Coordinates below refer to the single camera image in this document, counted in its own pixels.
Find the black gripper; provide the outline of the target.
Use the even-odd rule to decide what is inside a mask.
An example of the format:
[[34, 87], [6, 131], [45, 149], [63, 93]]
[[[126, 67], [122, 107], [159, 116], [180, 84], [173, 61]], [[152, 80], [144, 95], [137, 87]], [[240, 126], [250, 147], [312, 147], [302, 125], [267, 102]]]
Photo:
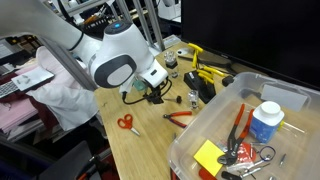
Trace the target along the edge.
[[161, 89], [159, 87], [152, 88], [150, 94], [146, 94], [145, 98], [148, 102], [153, 104], [161, 104], [163, 102], [161, 98]]

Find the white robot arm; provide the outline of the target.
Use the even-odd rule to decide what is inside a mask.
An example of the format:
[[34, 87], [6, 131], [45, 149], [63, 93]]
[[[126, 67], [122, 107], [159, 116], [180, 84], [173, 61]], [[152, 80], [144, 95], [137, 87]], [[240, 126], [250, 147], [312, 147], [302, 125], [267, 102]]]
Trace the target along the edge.
[[144, 98], [154, 104], [163, 102], [163, 87], [169, 83], [168, 72], [160, 65], [137, 28], [127, 20], [106, 26], [97, 40], [72, 26], [40, 0], [0, 0], [0, 36], [33, 34], [75, 52], [95, 83], [103, 88], [118, 88], [123, 95], [135, 79], [150, 89]]

